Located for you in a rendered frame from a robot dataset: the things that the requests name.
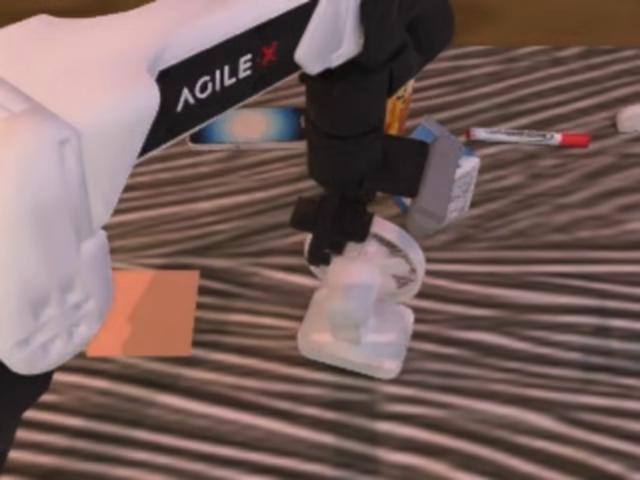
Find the orange block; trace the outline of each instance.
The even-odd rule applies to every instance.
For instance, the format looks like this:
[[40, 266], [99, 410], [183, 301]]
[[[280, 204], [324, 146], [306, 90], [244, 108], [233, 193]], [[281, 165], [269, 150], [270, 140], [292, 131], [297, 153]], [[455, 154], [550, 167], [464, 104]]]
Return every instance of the orange block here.
[[114, 298], [88, 357], [191, 355], [200, 272], [114, 271]]

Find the zebra print fabric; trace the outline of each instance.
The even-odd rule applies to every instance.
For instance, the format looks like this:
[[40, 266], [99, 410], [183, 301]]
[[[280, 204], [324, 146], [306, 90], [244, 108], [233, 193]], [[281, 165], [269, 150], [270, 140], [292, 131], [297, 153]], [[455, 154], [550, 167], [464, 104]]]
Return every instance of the zebra print fabric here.
[[[78, 358], [30, 411], [7, 480], [640, 478], [640, 51], [457, 48], [412, 125], [587, 130], [585, 151], [484, 145], [472, 214], [424, 242], [403, 374], [311, 363], [314, 288], [287, 226], [300, 152], [139, 165], [109, 226], [118, 268], [203, 272], [193, 357]], [[254, 102], [300, 105], [290, 81]], [[390, 201], [379, 211], [399, 219]]]

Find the red x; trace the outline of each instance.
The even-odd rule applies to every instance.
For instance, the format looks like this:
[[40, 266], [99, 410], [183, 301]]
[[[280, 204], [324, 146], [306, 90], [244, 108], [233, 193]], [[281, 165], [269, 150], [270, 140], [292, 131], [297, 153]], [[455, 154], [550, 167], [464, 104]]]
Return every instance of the red x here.
[[273, 42], [271, 45], [262, 47], [262, 58], [260, 59], [260, 65], [265, 67], [271, 62], [275, 62], [278, 59], [276, 57], [277, 48], [278, 42]]

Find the red marker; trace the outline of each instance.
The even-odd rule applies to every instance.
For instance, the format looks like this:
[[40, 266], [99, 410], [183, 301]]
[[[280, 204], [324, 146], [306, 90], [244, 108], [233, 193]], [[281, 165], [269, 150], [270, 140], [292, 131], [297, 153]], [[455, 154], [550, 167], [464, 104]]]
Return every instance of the red marker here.
[[539, 132], [535, 130], [505, 130], [502, 128], [470, 128], [468, 140], [521, 145], [548, 145], [551, 147], [586, 148], [591, 143], [588, 133]]

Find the black robot arm section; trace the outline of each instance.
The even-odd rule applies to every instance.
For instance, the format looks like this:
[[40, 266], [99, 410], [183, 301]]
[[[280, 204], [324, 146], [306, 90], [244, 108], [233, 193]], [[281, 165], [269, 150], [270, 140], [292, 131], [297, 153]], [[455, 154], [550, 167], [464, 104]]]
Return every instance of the black robot arm section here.
[[307, 101], [307, 166], [324, 190], [298, 199], [291, 225], [312, 234], [307, 260], [330, 262], [362, 242], [377, 192], [413, 198], [428, 145], [384, 131], [387, 100], [434, 60], [453, 36], [448, 0], [362, 0], [364, 45], [354, 59], [302, 74]]

